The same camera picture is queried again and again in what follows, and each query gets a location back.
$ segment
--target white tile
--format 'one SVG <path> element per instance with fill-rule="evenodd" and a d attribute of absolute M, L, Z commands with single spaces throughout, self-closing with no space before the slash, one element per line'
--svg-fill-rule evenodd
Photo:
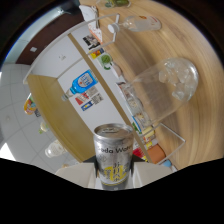
<path fill-rule="evenodd" d="M 40 151 L 39 156 L 44 160 L 44 162 L 48 166 L 50 166 L 54 170 L 54 172 L 56 172 L 58 169 L 62 167 L 63 164 L 65 164 L 66 158 L 63 155 L 48 158 L 45 155 L 45 149 L 47 147 L 48 145 L 46 145 L 46 147 Z"/>
<path fill-rule="evenodd" d="M 29 143 L 39 152 L 47 143 L 50 144 L 50 139 L 47 137 L 46 133 L 39 133 L 40 124 L 34 121 L 23 128 L 23 132 L 27 137 Z"/>
<path fill-rule="evenodd" d="M 5 140 L 20 129 L 12 105 L 0 110 L 0 124 Z"/>
<path fill-rule="evenodd" d="M 11 70 L 11 84 L 23 82 L 22 71 L 21 70 Z"/>
<path fill-rule="evenodd" d="M 53 142 L 53 141 L 55 141 L 55 140 L 57 140 L 57 138 L 56 138 L 55 136 L 53 136 L 53 137 L 51 138 L 51 142 Z"/>
<path fill-rule="evenodd" d="M 45 171 L 47 171 L 47 172 L 50 172 L 50 173 L 55 173 L 54 171 L 53 171 L 53 169 L 51 169 L 44 161 L 43 161 L 43 159 L 41 159 L 40 158 L 40 156 L 36 156 L 35 158 L 34 158 L 34 160 L 31 162 L 31 165 L 34 165 L 34 166 L 36 166 L 36 167 L 38 167 L 38 168 L 41 168 L 41 169 L 43 169 L 43 170 L 45 170 Z"/>
<path fill-rule="evenodd" d="M 7 141 L 16 161 L 29 164 L 37 155 L 20 130 Z"/>
<path fill-rule="evenodd" d="M 35 114 L 31 114 L 31 115 L 26 114 L 23 106 L 24 106 L 24 101 L 20 101 L 18 103 L 13 104 L 17 120 L 21 127 L 24 127 L 25 125 L 37 119 Z"/>
<path fill-rule="evenodd" d="M 26 95 L 28 97 L 30 95 L 30 88 L 28 85 L 24 85 L 24 88 L 25 88 Z"/>
<path fill-rule="evenodd" d="M 12 95 L 12 102 L 16 103 L 19 101 L 24 100 L 24 103 L 27 99 L 26 91 L 24 88 L 23 83 L 16 83 L 11 85 L 11 95 Z"/>
<path fill-rule="evenodd" d="M 12 104 L 10 85 L 0 87 L 0 110 Z"/>
<path fill-rule="evenodd" d="M 3 71 L 0 77 L 0 86 L 5 86 L 10 84 L 10 71 Z"/>

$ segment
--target can lid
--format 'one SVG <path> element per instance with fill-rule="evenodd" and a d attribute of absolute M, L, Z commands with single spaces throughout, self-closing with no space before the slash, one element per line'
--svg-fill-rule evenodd
<path fill-rule="evenodd" d="M 125 124 L 105 124 L 95 128 L 94 133 L 102 138 L 122 139 L 132 134 L 133 129 Z"/>

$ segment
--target can label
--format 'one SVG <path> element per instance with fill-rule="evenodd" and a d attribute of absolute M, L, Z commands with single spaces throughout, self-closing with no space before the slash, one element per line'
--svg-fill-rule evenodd
<path fill-rule="evenodd" d="M 122 144 L 95 140 L 95 149 L 101 182 L 108 186 L 124 182 L 129 175 L 133 139 L 124 139 Z"/>

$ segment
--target sticker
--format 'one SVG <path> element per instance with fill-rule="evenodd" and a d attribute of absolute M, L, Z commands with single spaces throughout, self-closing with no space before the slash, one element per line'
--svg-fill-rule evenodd
<path fill-rule="evenodd" d="M 86 93 L 89 97 L 93 96 L 98 92 L 97 88 L 95 86 L 91 87 L 90 89 L 86 90 Z"/>
<path fill-rule="evenodd" d="M 88 95 L 85 92 L 75 98 L 76 102 L 79 105 L 83 104 L 88 99 L 89 99 L 89 97 L 88 97 Z"/>
<path fill-rule="evenodd" d="M 89 101 L 88 103 L 83 105 L 81 108 L 83 111 L 85 111 L 85 110 L 89 109 L 92 105 L 93 105 L 92 101 Z"/>
<path fill-rule="evenodd" d="M 98 93 L 97 95 L 95 95 L 92 98 L 92 101 L 94 102 L 94 104 L 98 104 L 99 102 L 101 102 L 103 100 L 103 97 L 101 96 L 100 93 Z"/>

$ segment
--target bottle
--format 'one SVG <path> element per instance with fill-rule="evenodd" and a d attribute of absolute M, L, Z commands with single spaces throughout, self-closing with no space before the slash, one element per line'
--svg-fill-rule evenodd
<path fill-rule="evenodd" d="M 89 69 L 72 82 L 72 87 L 61 98 L 63 101 L 66 101 L 77 93 L 84 93 L 96 83 L 98 83 L 98 80 Z"/>
<path fill-rule="evenodd" d="M 49 147 L 45 150 L 45 154 L 48 158 L 60 156 L 66 152 L 67 150 L 61 145 L 61 143 L 58 140 L 52 142 L 49 145 Z"/>
<path fill-rule="evenodd" d="M 45 122 L 41 122 L 40 123 L 40 129 L 39 129 L 39 133 L 42 134 L 43 132 L 47 132 L 49 131 L 49 127 Z"/>
<path fill-rule="evenodd" d="M 36 104 L 34 103 L 33 97 L 30 93 L 24 104 L 24 111 L 26 114 L 31 115 L 34 113 L 36 109 L 37 109 Z"/>
<path fill-rule="evenodd" d="M 133 32 L 141 32 L 147 30 L 159 30 L 161 23 L 152 16 L 128 16 L 123 23 L 113 23 L 108 25 L 111 33 L 119 32 L 121 29 L 128 29 Z"/>

